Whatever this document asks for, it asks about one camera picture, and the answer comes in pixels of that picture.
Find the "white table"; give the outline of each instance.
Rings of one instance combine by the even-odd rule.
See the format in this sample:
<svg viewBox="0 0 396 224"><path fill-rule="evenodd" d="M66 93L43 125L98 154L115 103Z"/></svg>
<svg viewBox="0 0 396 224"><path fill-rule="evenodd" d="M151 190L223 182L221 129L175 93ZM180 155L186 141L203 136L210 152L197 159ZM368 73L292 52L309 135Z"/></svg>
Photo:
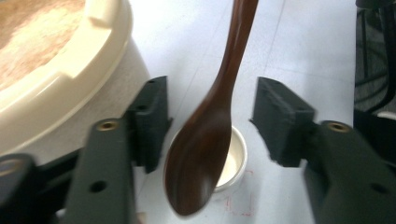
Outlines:
<svg viewBox="0 0 396 224"><path fill-rule="evenodd" d="M170 116L163 147L209 90L221 62L231 17L231 0L130 0L132 37L151 77L168 76ZM283 82L317 111L317 120L352 124L355 74L354 1L261 0L233 93L233 125L248 148L247 171L233 194L212 200L199 214L180 218L163 190L163 159L157 171L135 169L137 209L157 223L313 223L302 169L284 169L268 159L264 142L248 122L257 77ZM107 84L69 121L22 152L39 162L82 147L90 125L119 117L144 74L129 59L131 44Z"/></svg>

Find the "dark brown spoon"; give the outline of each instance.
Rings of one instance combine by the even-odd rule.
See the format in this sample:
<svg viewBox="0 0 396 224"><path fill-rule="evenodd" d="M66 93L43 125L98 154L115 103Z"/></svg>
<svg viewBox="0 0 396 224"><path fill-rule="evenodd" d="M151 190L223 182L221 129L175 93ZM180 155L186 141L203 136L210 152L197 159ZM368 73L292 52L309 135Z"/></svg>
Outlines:
<svg viewBox="0 0 396 224"><path fill-rule="evenodd" d="M206 204L221 175L231 140L233 85L257 4L258 0L234 0L219 74L169 150L164 185L170 204L182 216L193 214Z"/></svg>

